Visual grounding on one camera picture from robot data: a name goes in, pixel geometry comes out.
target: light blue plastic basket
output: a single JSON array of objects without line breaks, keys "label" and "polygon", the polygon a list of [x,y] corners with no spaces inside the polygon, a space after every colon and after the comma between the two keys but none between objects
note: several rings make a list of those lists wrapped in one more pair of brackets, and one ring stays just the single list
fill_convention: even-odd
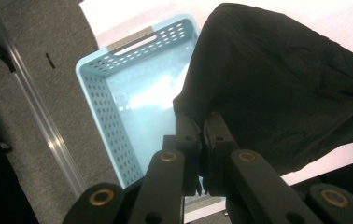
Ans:
[{"label": "light blue plastic basket", "polygon": [[165,134],[198,29],[178,15],[82,58],[77,75],[123,188],[143,177]]}]

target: metal strip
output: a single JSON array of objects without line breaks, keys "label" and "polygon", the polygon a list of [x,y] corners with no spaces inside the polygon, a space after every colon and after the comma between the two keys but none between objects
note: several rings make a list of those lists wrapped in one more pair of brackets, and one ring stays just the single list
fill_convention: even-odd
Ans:
[{"label": "metal strip", "polygon": [[25,67],[20,54],[11,42],[7,29],[0,20],[0,41],[3,41],[4,45],[12,61],[15,63],[17,72],[13,73],[15,78],[18,80],[21,89],[31,107],[31,110],[35,116],[35,119],[42,131],[51,152],[60,166],[67,182],[72,188],[75,196],[78,198],[86,189],[86,184],[81,177],[78,168],[76,167],[71,155],[69,154],[68,148],[66,147],[63,138],[54,121],[49,114],[49,111],[37,92],[36,86],[32,81],[27,68]]}]

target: basket handle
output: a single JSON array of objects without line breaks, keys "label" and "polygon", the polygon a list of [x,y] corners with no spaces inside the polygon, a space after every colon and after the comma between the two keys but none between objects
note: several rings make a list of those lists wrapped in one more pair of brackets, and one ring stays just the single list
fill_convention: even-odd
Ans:
[{"label": "basket handle", "polygon": [[145,44],[146,43],[145,40],[149,39],[154,35],[155,33],[153,31],[153,28],[149,26],[143,30],[140,30],[132,35],[126,36],[123,39],[120,39],[108,45],[106,48],[113,54],[116,54],[122,51],[123,49],[127,49],[134,45],[136,45],[135,47],[137,48],[138,46]]}]

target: gray carpet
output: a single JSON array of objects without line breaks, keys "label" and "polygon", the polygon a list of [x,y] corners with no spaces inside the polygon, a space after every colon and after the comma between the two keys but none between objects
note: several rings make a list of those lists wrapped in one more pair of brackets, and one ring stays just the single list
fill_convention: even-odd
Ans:
[{"label": "gray carpet", "polygon": [[[76,78],[77,61],[97,50],[79,2],[16,0],[0,10],[0,18],[89,187],[118,180]],[[14,148],[7,156],[39,222],[61,223],[76,198],[17,79],[1,61],[0,136]],[[194,223],[230,221],[219,213]]]}]

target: brass screw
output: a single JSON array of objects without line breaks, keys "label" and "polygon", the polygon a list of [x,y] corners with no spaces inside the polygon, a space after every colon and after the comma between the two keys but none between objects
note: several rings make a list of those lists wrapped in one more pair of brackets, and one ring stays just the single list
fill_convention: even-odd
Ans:
[{"label": "brass screw", "polygon": [[340,192],[333,189],[323,189],[321,192],[322,198],[327,202],[337,207],[347,207],[349,205],[348,198]]},{"label": "brass screw", "polygon": [[[106,195],[106,198],[104,200],[98,200],[96,197],[100,194]],[[111,202],[114,196],[115,196],[115,193],[111,189],[98,189],[90,196],[89,202],[91,205],[94,205],[94,206],[103,206]]]},{"label": "brass screw", "polygon": [[174,152],[165,152],[160,156],[162,161],[174,161],[177,159],[177,155]]},{"label": "brass screw", "polygon": [[242,152],[238,155],[241,161],[251,162],[256,160],[256,156],[250,152]]}]

